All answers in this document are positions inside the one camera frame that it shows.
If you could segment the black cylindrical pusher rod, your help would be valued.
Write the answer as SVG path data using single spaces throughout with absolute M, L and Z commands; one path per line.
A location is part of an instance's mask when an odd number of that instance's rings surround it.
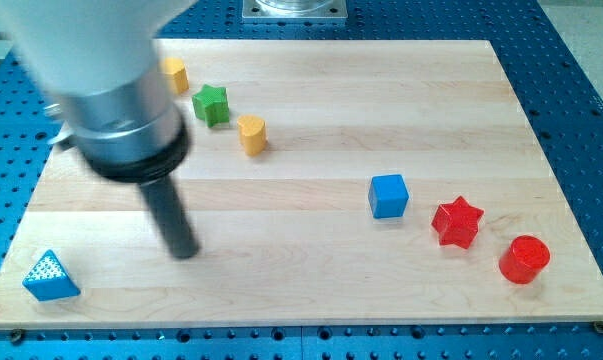
M 171 177 L 142 183 L 139 190 L 170 255 L 176 259 L 195 256 L 199 243 Z

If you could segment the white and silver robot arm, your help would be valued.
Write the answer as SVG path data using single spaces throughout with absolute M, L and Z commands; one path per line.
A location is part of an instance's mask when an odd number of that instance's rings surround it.
M 199 245 L 170 174 L 186 157 L 185 119 L 160 69 L 156 32 L 186 0 L 1 0 L 0 23 L 58 107 L 94 172 L 135 183 L 171 255 Z

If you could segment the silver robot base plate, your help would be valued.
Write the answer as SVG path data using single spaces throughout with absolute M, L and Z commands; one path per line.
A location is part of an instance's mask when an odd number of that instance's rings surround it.
M 250 20 L 345 19 L 346 0 L 243 0 L 242 18 Z

